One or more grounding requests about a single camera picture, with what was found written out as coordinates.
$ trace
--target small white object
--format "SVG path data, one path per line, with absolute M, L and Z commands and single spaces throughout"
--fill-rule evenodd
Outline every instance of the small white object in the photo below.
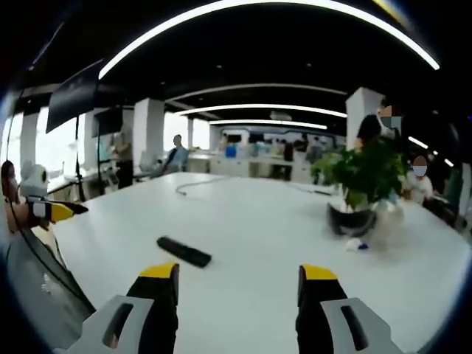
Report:
M 47 170 L 40 164 L 25 162 L 21 168 L 22 181 L 20 184 L 20 193 L 25 198 L 28 197 L 46 197 L 48 176 Z
M 346 243 L 346 251 L 358 251 L 359 247 L 362 246 L 362 241 L 358 238 L 351 238 Z

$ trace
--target black cable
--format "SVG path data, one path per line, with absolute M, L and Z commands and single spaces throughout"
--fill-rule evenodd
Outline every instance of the black cable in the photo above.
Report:
M 26 244 L 28 245 L 28 248 L 29 250 L 35 255 L 35 257 L 39 260 L 39 262 L 43 265 L 44 268 L 46 268 L 46 270 L 55 278 L 58 280 L 58 282 L 61 283 L 61 285 L 67 289 L 72 295 L 74 295 L 80 302 L 82 302 L 82 304 L 86 307 L 86 308 L 90 308 L 90 304 L 88 303 L 88 301 L 84 300 L 84 298 L 79 295 L 79 294 L 76 294 L 75 291 L 73 291 L 42 259 L 41 257 L 39 257 L 39 254 L 36 252 L 36 250 L 32 247 L 31 243 L 28 241 L 27 239 L 27 236 L 24 234 L 24 231 L 23 231 L 23 228 L 20 226 L 20 223 L 18 221 L 18 218 L 16 217 L 16 214 L 15 214 L 15 210 L 13 209 L 13 203 L 11 201 L 9 201 L 10 203 L 10 208 L 11 208 L 11 211 L 12 211 L 12 214 L 13 214 L 13 218 L 15 219 L 15 224 L 16 224 L 16 227 L 18 228 L 21 236 L 23 237 L 24 241 L 26 242 Z
M 298 187 L 298 186 L 295 186 L 295 185 L 289 184 L 289 183 L 287 183 L 286 185 L 290 188 L 294 188 L 295 190 L 299 190 L 300 192 L 304 192 L 304 193 L 322 194 L 322 195 L 327 195 L 329 197 L 333 196 L 333 194 L 334 194 L 334 193 L 329 193 L 329 192 L 323 192 L 321 190 L 306 190 L 305 188 L 301 188 L 301 187 Z
M 209 184 L 209 183 L 213 183 L 213 182 L 218 182 L 218 181 L 223 181 L 223 180 L 227 180 L 227 179 L 231 179 L 231 178 L 234 178 L 233 176 L 226 176 L 226 177 L 222 177 L 222 178 L 214 178 L 210 181 L 203 181 L 203 182 L 194 182 L 194 183 L 186 183 L 186 184 L 182 184 L 180 186 L 178 186 L 176 188 L 176 192 L 178 194 L 181 194 L 183 196 L 186 196 L 187 194 L 185 192 L 182 192 L 180 189 L 181 188 L 185 188 L 185 187 L 191 187 L 191 186 L 199 186 L 201 184 Z

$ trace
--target blue shirt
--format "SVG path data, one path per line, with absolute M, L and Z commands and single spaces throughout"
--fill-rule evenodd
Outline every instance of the blue shirt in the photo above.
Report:
M 177 166 L 180 170 L 183 170 L 187 166 L 187 160 L 189 157 L 189 152 L 185 147 L 174 148 L 176 149 L 176 153 L 174 154 L 171 161 L 167 162 L 167 166 Z

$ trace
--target glass window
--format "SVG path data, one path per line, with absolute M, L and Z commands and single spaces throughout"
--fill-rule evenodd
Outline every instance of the glass window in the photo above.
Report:
M 49 109 L 40 110 L 36 136 L 36 163 L 42 164 L 54 178 L 63 171 L 63 163 L 71 158 L 75 144 L 76 120 L 71 119 L 46 134 Z
M 182 136 L 182 145 L 187 148 L 189 144 L 189 120 L 186 116 L 176 116 L 170 112 L 164 115 L 164 151 L 174 148 L 174 136 Z
M 193 120 L 192 146 L 209 150 L 209 123 L 206 120 Z
M 77 154 L 79 157 L 79 165 L 82 166 L 86 161 L 86 115 L 79 116 L 79 128 L 77 133 Z
M 10 138 L 8 139 L 8 153 L 7 159 L 9 159 L 13 166 L 15 166 L 16 179 L 19 182 L 21 180 L 21 156 L 20 156 L 20 144 L 21 144 L 21 128 L 23 127 L 23 113 L 18 113 L 13 116 L 10 129 Z
M 7 120 L 5 120 L 5 126 L 3 128 L 3 135 L 1 138 L 0 160 L 2 164 L 7 160 L 8 136 L 10 135 L 11 124 L 12 118 L 7 118 Z

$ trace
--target black screen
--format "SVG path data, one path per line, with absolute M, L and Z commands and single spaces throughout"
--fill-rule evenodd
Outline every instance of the black screen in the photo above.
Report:
M 264 142 L 264 134 L 260 133 L 251 133 L 249 134 L 249 142 Z
M 121 108 L 107 109 L 104 112 L 95 114 L 94 125 L 92 127 L 92 137 L 98 136 L 100 124 L 100 135 L 118 133 L 123 125 L 123 110 Z
M 228 135 L 228 142 L 235 144 L 237 142 L 241 141 L 241 135 L 240 134 L 229 134 Z
M 98 71 L 102 61 L 98 61 L 70 77 L 52 93 L 49 101 L 49 116 L 46 132 L 94 109 L 97 91 Z

